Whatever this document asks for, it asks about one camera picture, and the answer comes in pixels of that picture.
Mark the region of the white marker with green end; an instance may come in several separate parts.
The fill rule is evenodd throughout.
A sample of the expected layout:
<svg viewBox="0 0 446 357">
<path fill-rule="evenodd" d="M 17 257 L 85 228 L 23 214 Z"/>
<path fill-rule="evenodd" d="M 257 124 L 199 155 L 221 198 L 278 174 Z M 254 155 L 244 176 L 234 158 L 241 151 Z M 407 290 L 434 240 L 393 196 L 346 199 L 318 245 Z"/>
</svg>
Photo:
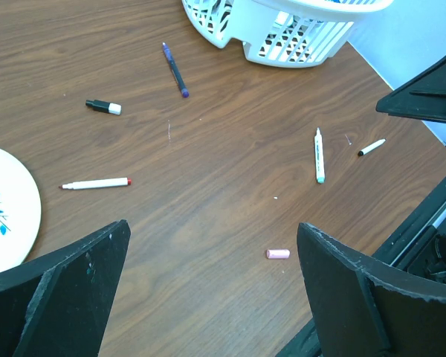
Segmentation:
<svg viewBox="0 0 446 357">
<path fill-rule="evenodd" d="M 316 181 L 318 184 L 323 184 L 325 182 L 326 175 L 323 157 L 323 138 L 319 127 L 317 127 L 314 136 L 314 156 Z"/>
</svg>

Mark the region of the black and white pen cap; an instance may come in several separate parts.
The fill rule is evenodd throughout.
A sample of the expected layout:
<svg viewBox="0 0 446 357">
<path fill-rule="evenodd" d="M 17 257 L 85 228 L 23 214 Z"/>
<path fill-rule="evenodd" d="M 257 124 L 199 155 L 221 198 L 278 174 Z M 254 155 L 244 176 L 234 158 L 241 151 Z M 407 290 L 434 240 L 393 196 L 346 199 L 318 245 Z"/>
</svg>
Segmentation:
<svg viewBox="0 0 446 357">
<path fill-rule="evenodd" d="M 106 114 L 120 115 L 122 112 L 121 105 L 102 100 L 86 100 L 85 105 L 94 111 Z"/>
</svg>

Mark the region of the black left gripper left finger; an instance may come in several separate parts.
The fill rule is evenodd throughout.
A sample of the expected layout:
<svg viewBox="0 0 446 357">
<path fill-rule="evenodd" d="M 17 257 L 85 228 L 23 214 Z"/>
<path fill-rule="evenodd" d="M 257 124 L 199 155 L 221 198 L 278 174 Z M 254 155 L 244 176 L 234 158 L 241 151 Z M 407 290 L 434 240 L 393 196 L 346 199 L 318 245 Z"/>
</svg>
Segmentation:
<svg viewBox="0 0 446 357">
<path fill-rule="evenodd" d="M 0 273 L 0 356 L 97 356 L 131 236 L 113 222 Z"/>
</svg>

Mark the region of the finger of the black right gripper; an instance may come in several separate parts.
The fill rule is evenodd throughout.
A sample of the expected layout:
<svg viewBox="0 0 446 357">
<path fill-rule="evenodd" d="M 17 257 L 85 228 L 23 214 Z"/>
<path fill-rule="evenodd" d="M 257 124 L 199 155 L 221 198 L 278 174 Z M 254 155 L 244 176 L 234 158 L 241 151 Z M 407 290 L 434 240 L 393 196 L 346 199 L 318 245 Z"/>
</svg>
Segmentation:
<svg viewBox="0 0 446 357">
<path fill-rule="evenodd" d="M 394 117 L 446 123 L 446 56 L 381 98 L 375 110 Z"/>
</svg>

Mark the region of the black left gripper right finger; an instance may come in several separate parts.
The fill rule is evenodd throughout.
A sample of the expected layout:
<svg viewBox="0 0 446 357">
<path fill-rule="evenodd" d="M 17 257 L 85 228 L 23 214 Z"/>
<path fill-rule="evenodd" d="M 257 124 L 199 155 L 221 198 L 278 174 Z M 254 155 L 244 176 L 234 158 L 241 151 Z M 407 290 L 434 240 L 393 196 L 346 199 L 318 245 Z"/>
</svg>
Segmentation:
<svg viewBox="0 0 446 357">
<path fill-rule="evenodd" d="M 324 356 L 446 356 L 446 285 L 301 223 L 297 250 Z"/>
</svg>

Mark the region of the small black-tipped white marker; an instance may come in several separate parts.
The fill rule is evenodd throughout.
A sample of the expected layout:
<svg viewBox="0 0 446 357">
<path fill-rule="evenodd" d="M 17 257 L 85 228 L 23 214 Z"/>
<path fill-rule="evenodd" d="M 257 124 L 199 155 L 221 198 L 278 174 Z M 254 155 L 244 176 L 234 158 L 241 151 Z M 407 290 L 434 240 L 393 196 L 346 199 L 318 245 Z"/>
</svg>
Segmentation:
<svg viewBox="0 0 446 357">
<path fill-rule="evenodd" d="M 380 140 L 378 140 L 378 141 L 376 141 L 376 142 L 370 144 L 370 145 L 367 146 L 367 147 L 364 147 L 363 149 L 361 149 L 361 150 L 358 152 L 358 156 L 361 157 L 361 156 L 364 156 L 364 155 L 368 154 L 369 152 L 371 152 L 371 151 L 373 151 L 374 149 L 378 148 L 379 146 L 383 145 L 385 142 L 386 142 L 386 139 L 383 138 L 383 139 L 380 139 Z"/>
</svg>

